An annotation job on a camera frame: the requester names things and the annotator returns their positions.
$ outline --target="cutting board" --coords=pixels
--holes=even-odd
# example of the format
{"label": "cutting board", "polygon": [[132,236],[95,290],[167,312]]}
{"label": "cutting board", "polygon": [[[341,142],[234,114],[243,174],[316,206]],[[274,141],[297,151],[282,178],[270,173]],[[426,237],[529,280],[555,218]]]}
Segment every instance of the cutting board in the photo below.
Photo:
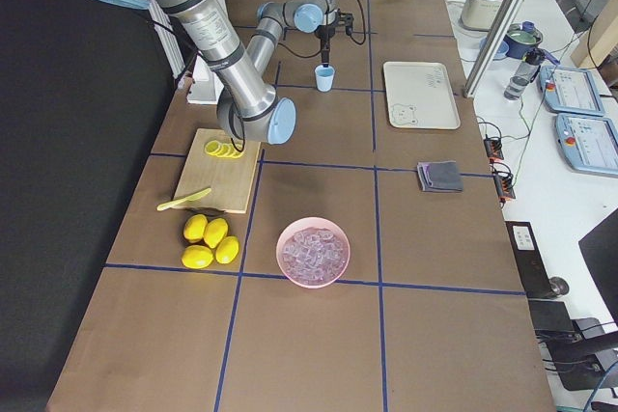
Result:
{"label": "cutting board", "polygon": [[249,204],[260,142],[246,141],[243,155],[238,159],[230,159],[217,158],[204,152],[204,145],[212,139],[230,142],[230,137],[220,129],[197,129],[174,199],[206,187],[210,187],[212,191],[198,201],[175,207],[214,207],[227,212],[244,213]]}

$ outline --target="metal pole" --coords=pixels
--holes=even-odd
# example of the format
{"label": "metal pole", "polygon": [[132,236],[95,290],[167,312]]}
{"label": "metal pole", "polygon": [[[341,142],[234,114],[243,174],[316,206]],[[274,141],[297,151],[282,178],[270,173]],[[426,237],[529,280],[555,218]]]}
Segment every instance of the metal pole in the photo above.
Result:
{"label": "metal pole", "polygon": [[504,0],[502,2],[500,10],[498,10],[495,20],[492,23],[487,42],[481,49],[479,57],[476,59],[467,81],[465,81],[465,87],[463,88],[464,96],[474,96],[483,73],[492,62],[498,46],[504,40],[504,35],[513,22],[515,13],[519,9],[522,1],[523,0]]}

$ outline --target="folded cloth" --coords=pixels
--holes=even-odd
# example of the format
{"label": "folded cloth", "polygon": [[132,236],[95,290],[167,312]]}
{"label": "folded cloth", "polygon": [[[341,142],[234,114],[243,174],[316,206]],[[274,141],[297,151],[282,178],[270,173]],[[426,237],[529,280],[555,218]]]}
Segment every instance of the folded cloth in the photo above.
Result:
{"label": "folded cloth", "polygon": [[462,192],[462,175],[455,161],[421,162],[416,166],[424,192]]}

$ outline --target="gray floor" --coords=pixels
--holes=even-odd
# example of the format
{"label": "gray floor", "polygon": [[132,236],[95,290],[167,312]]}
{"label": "gray floor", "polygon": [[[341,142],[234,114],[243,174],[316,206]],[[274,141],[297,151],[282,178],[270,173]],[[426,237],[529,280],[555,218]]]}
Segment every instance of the gray floor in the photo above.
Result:
{"label": "gray floor", "polygon": [[4,0],[0,411],[43,411],[172,93],[152,28]]}

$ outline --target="white desk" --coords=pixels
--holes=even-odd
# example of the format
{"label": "white desk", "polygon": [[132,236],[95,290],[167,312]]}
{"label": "white desk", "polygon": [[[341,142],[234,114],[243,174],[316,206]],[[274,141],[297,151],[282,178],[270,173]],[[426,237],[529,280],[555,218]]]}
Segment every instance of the white desk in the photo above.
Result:
{"label": "white desk", "polygon": [[[486,34],[466,31],[459,23],[465,0],[445,1],[468,75],[478,55],[480,39]],[[546,50],[561,49],[574,38],[573,29],[554,0],[524,0],[516,22],[525,20],[533,21],[544,34],[541,47]],[[570,53],[576,46],[577,41],[566,53],[558,51],[554,55],[561,59],[562,65],[571,67],[574,64]],[[518,65],[519,61],[511,58],[492,62],[474,98],[477,115],[499,126],[503,135],[514,137],[527,133],[518,114],[520,102],[507,100],[502,93]],[[594,73],[600,93],[608,95],[607,86],[596,71]],[[530,84],[523,93],[522,114],[529,124],[541,104],[541,96],[536,83]],[[616,100],[603,98],[603,103],[606,115],[618,123]],[[571,170],[557,146],[553,120],[553,114],[543,105],[521,162],[515,185],[517,199],[503,208],[504,219],[532,224],[548,276],[560,276],[571,287],[569,294],[561,298],[571,318],[591,316],[607,322],[612,318],[590,277],[578,242],[618,207],[618,179]],[[485,133],[485,130],[481,125],[481,131]],[[497,135],[492,127],[487,131],[490,136]],[[513,172],[518,169],[524,146],[525,140],[503,140],[505,163]],[[608,325],[604,329],[611,331],[612,327]],[[550,374],[548,378],[557,405],[582,407],[590,394],[566,391],[557,374]],[[601,390],[596,398],[612,401],[607,389]]]}

